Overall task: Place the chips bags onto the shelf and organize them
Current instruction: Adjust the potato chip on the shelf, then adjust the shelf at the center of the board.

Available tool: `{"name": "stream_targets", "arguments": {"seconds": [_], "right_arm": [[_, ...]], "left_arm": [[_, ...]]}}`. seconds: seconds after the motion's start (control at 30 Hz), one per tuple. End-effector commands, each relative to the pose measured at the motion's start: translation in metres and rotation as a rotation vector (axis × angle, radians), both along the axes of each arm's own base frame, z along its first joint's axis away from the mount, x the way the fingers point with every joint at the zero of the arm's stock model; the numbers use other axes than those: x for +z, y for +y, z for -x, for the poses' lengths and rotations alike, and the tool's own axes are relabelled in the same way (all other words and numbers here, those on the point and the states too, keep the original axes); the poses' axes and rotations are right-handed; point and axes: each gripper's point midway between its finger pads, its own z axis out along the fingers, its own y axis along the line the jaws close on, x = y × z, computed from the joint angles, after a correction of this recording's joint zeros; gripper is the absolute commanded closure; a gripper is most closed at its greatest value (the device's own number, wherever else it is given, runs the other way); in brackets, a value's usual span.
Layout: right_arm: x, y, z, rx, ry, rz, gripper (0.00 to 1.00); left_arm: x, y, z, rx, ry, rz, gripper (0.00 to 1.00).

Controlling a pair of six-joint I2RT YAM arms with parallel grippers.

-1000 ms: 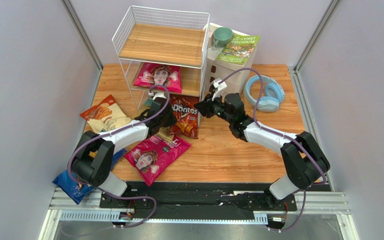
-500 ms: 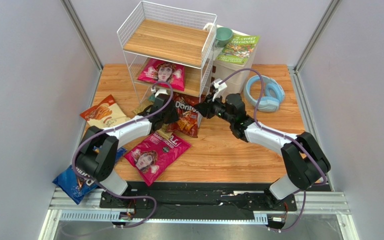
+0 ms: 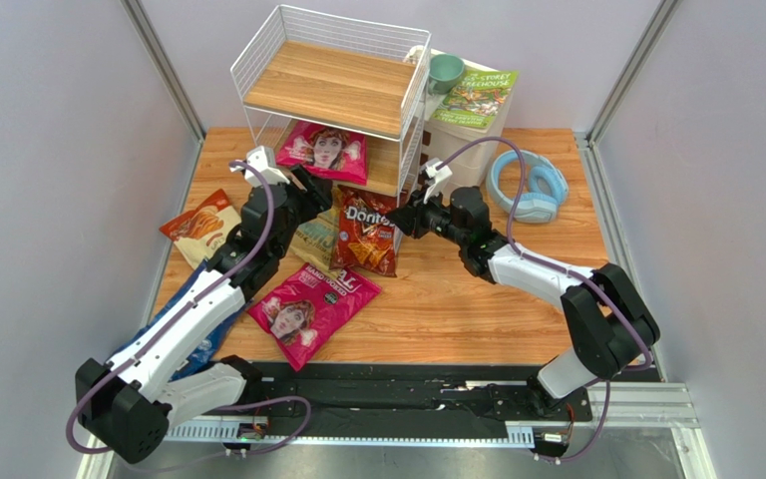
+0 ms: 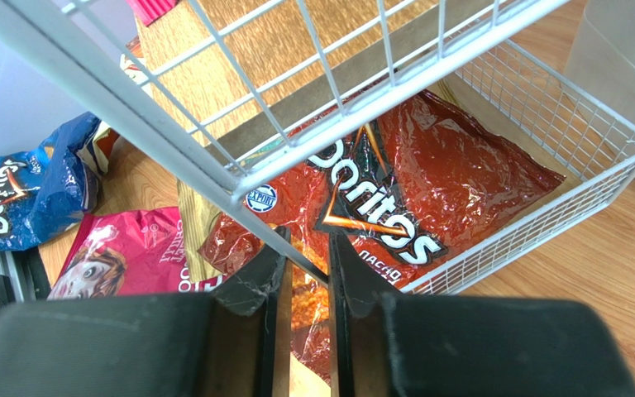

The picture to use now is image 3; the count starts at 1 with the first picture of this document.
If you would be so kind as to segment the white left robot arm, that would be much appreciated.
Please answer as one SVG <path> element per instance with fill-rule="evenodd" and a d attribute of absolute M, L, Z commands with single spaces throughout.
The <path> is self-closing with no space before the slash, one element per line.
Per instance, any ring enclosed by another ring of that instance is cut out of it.
<path fill-rule="evenodd" d="M 161 319 L 109 359 L 76 371 L 77 403 L 65 434 L 83 454 L 114 452 L 129 464 L 150 456 L 170 429 L 235 404 L 255 377 L 235 356 L 182 379 L 175 373 L 206 337 L 236 316 L 275 276 L 298 227 L 333 205 L 333 184 L 301 166 L 290 174 L 233 161 L 251 191 L 233 227 Z"/>

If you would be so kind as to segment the red Doritos bag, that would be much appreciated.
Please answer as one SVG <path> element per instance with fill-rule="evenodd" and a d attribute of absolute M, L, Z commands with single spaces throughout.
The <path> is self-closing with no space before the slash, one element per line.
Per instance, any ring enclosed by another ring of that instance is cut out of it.
<path fill-rule="evenodd" d="M 386 217 L 397 207 L 395 198 L 339 186 L 337 200 L 336 243 L 330 268 L 359 267 L 395 277 L 396 227 Z"/>

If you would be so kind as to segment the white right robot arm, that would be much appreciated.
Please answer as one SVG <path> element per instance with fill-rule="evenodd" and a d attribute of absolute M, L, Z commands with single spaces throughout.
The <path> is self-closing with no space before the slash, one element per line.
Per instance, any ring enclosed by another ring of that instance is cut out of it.
<path fill-rule="evenodd" d="M 410 238 L 434 234 L 456 244 L 469 274 L 546 301 L 565 317 L 571 347 L 528 380 L 525 402 L 534 414 L 554 415 L 577 390 L 651 359 L 660 330 L 623 268 L 573 266 L 510 241 L 475 187 L 454 190 L 447 202 L 429 192 L 413 193 L 387 220 Z"/>

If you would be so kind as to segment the tan kettle chips bag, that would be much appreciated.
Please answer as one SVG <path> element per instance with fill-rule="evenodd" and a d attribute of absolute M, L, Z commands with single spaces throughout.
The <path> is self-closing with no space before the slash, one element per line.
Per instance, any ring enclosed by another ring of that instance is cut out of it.
<path fill-rule="evenodd" d="M 298 227 L 289 251 L 318 270 L 333 276 L 331 260 L 338 240 L 342 194 L 334 188 L 332 207 Z"/>

